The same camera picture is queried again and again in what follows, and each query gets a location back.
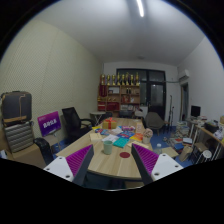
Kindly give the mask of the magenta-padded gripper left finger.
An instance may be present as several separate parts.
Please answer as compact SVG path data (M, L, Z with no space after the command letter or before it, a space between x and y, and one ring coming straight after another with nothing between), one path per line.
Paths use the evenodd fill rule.
M89 145L67 157L57 157L44 170L81 186L93 155L94 148Z

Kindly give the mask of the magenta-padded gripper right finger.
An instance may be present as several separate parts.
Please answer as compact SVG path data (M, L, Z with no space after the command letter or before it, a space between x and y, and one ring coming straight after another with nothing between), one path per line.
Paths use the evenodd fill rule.
M182 166L166 153L158 155L137 144L132 144L131 153L145 185L182 169Z

